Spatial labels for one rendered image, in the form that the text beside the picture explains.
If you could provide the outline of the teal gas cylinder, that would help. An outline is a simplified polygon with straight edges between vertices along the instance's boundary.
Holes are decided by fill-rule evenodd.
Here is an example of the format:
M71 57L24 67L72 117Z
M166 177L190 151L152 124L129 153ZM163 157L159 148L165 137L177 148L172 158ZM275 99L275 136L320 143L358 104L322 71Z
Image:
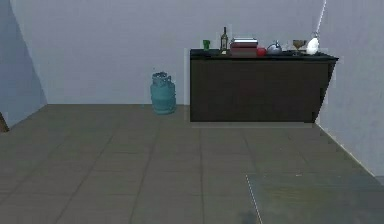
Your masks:
M172 77L166 72L152 75L150 86L152 108L158 115L171 114L176 110L176 91Z

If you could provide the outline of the dark brown counter cabinet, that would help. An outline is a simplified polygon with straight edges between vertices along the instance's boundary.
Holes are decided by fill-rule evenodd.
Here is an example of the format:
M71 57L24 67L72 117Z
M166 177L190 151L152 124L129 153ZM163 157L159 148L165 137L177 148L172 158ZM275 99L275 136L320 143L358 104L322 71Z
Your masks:
M337 62L321 52L236 57L192 49L190 120L313 123Z

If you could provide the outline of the dark glass bottle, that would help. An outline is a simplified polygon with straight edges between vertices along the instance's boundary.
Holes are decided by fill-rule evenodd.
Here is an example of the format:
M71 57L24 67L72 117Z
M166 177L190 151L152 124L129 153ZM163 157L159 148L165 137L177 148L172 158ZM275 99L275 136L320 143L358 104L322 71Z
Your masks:
M220 39L220 50L224 54L227 51L227 45L228 45L227 28L224 27L223 34L221 35L221 39Z

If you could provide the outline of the silver kettle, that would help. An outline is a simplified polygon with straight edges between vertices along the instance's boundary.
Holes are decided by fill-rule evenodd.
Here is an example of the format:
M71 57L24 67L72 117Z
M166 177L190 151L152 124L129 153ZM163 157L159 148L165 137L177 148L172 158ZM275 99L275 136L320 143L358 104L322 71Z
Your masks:
M278 40L275 40L271 45L268 46L267 53L269 55L277 55L282 53L282 47Z

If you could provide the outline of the brown goblet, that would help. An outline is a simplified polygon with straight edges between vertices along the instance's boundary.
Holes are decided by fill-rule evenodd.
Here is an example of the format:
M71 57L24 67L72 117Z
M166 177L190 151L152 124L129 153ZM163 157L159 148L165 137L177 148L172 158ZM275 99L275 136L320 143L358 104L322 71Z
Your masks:
M299 53L299 49L307 43L306 40L293 40L292 44L296 48L296 52Z

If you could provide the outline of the white vase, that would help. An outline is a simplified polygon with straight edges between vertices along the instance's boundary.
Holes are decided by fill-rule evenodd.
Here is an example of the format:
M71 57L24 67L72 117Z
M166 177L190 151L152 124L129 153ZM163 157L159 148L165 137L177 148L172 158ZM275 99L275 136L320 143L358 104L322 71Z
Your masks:
M306 53L309 55L314 55L318 52L319 49L319 34L317 32L313 33L313 38L308 42Z

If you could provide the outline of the brown wooden furniture corner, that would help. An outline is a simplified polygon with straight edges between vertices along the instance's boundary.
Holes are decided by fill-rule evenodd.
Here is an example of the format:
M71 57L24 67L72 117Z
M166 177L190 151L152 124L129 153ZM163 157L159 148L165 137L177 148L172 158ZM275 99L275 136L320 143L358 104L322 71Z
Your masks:
M8 132L9 131L9 127L2 115L2 113L0 112L0 132Z

